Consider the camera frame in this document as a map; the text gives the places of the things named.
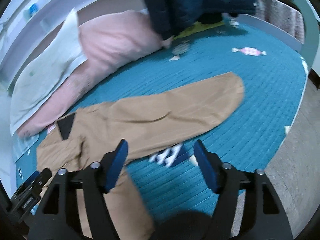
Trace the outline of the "teal quilted bedspread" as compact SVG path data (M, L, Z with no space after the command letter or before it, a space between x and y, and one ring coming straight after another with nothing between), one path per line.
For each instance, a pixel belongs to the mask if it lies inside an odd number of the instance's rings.
M160 50L101 81L72 107L66 141L41 132L17 162L17 181L45 167L78 170L125 139L125 170L155 221L188 210L211 214L217 195L198 167L188 160L166 167L149 155L178 143L192 154L201 140L239 169L264 168L295 118L307 70L296 51L248 25L194 34L178 60Z

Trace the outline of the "striped teal blanket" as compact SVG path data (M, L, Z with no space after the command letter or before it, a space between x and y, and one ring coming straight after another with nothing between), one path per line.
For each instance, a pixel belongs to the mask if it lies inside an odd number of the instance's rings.
M30 151L31 147L38 141L39 134L27 138L20 138L17 132L15 132L12 139L12 158L13 161L16 162L22 155Z

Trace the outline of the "white pillow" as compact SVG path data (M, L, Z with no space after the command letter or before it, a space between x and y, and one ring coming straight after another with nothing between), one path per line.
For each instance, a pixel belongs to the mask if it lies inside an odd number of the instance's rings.
M21 72L11 97L11 135L87 60L78 24L77 11L72 9L50 45Z

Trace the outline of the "pink folded duvet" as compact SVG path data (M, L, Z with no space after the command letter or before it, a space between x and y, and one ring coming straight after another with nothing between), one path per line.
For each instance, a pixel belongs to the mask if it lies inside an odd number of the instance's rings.
M87 60L17 130L20 138L36 135L63 116L81 97L127 63L162 47L148 14L127 10L89 20L79 27Z

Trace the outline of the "navy and yellow puffer jacket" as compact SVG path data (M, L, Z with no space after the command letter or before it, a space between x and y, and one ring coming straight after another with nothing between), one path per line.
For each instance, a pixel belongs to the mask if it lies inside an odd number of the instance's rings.
M144 0L155 32L164 40L178 35L195 22L214 24L222 14L236 18L253 15L256 0Z

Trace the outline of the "pink patterned cloth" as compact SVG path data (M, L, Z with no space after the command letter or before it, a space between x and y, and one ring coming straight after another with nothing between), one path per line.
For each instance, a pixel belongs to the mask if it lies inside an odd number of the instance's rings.
M304 43L304 21L298 10L278 0L257 0L254 16L280 28Z

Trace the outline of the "lavender headboard shelf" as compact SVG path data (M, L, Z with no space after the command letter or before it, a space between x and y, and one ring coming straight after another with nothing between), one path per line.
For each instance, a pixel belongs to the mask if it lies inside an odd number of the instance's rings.
M72 9L82 24L100 15L125 10L144 10L143 0L38 0L38 11L29 20L1 22L1 88L10 92L22 69L52 42Z

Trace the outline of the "blue box on shelf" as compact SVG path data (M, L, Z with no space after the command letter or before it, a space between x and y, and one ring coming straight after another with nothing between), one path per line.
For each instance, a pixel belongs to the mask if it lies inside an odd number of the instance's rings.
M27 10L28 14L30 15L30 17L32 17L33 15L35 15L39 10L39 6L36 3L33 3L29 9Z

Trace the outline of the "mint green bed frame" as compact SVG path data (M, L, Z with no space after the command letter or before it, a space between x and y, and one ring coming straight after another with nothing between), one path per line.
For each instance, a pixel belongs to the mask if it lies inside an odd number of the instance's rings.
M319 57L319 16L315 7L319 8L318 0L278 0L286 5L298 10L304 21L305 41L300 42L290 34L280 28L263 21L254 15L240 15L238 21L255 27L265 33L268 33L287 46L300 54L302 64L306 75L309 75L310 70Z

